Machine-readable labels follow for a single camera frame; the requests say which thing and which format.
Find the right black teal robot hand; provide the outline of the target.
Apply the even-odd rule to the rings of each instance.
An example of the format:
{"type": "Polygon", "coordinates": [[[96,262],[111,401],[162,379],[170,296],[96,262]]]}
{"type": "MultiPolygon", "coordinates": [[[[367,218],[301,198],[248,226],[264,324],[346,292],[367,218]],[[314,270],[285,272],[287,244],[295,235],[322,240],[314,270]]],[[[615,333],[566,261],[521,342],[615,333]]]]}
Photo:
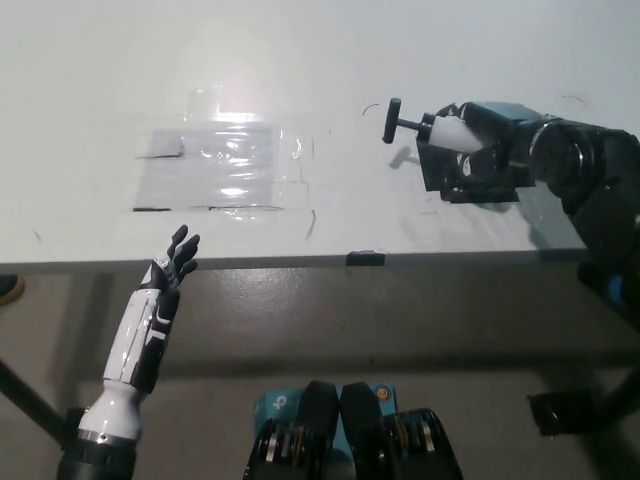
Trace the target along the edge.
{"type": "Polygon", "coordinates": [[[539,120],[539,113],[517,103],[469,101],[442,108],[436,118],[457,123],[463,132],[447,134],[438,146],[443,200],[454,204],[516,202],[517,190],[533,185],[524,162],[509,156],[518,150],[516,128],[539,120]]]}

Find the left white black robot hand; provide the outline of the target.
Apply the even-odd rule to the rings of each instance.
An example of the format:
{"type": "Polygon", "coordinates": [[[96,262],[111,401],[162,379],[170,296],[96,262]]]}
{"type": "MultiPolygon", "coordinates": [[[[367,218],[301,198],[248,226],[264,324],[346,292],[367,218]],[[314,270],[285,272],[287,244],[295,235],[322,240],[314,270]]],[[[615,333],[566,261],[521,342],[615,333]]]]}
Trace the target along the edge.
{"type": "Polygon", "coordinates": [[[180,303],[180,285],[197,268],[200,236],[183,225],[131,294],[103,372],[102,393],[85,411],[78,437],[98,444],[141,437],[140,405],[151,394],[180,303]]]}

